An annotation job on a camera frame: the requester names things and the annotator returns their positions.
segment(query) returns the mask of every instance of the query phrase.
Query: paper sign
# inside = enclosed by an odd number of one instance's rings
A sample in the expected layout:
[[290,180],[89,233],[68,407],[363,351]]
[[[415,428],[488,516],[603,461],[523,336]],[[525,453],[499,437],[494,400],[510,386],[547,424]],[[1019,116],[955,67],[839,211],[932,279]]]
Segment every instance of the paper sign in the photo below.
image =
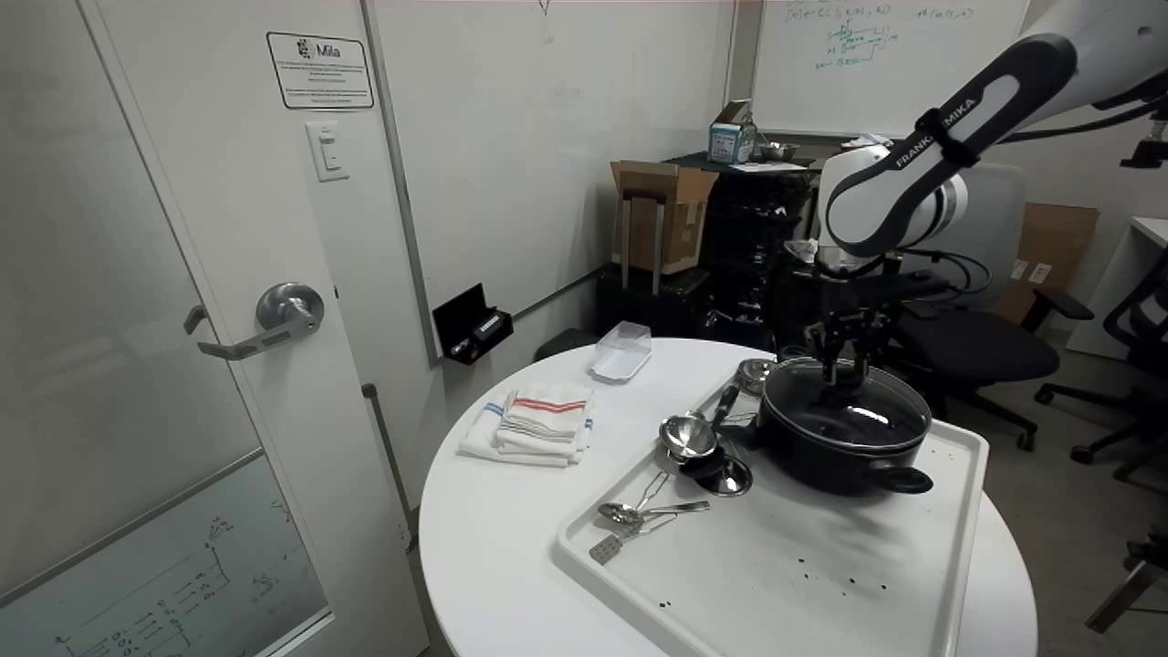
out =
[[374,84],[363,39],[267,32],[290,108],[364,108]]

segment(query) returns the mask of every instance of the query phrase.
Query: door handle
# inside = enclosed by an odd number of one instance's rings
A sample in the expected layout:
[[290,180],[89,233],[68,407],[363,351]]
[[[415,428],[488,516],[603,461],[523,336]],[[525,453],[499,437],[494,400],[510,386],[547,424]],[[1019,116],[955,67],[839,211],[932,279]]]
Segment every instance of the door handle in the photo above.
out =
[[[194,312],[186,319],[186,334],[203,319],[203,312]],[[201,355],[240,360],[258,351],[272,351],[278,342],[300,338],[319,334],[326,321],[326,298],[312,284],[283,282],[272,284],[256,303],[258,336],[250,336],[245,342],[196,342]]]

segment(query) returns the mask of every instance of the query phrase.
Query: napkin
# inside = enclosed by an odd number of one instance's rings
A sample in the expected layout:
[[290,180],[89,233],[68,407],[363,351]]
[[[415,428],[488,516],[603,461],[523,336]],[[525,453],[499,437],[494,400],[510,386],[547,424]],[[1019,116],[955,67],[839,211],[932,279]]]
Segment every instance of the napkin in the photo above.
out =
[[593,391],[570,381],[520,382],[505,408],[505,430],[520,430],[530,443],[575,443],[588,424]]
[[469,428],[459,453],[475,461],[523,463],[523,469],[575,469],[586,453],[588,430],[578,430],[570,443],[547,443],[505,424],[499,400],[483,407]]

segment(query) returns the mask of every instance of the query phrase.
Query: black pan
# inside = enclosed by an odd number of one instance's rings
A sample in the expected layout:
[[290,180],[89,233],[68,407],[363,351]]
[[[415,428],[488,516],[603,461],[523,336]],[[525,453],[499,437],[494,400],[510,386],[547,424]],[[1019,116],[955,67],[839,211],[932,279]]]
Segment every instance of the black pan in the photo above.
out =
[[885,369],[857,386],[828,386],[815,359],[787,359],[766,376],[756,437],[815,489],[926,492],[932,477],[912,469],[926,424],[926,400]]

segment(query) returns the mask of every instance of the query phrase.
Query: white tabletop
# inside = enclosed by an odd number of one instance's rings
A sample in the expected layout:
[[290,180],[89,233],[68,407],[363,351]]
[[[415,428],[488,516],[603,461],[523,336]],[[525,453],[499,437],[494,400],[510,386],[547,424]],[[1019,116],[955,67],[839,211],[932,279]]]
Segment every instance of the white tabletop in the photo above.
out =
[[[457,652],[662,652],[626,618],[593,600],[551,562],[551,540],[575,512],[655,448],[665,415],[696,408],[741,359],[760,351],[702,338],[655,338],[655,360],[626,386],[588,376],[593,346],[537,360],[483,396],[437,448],[425,509],[420,559],[437,623]],[[620,411],[628,433],[594,430],[578,469],[510,469],[459,455],[485,400],[506,399],[525,376],[594,386],[594,415]],[[1037,606],[1019,544],[982,495],[969,581],[959,657],[1032,657]]]
[[1168,220],[1135,214],[1133,228],[1150,237],[1156,250],[1168,250]]

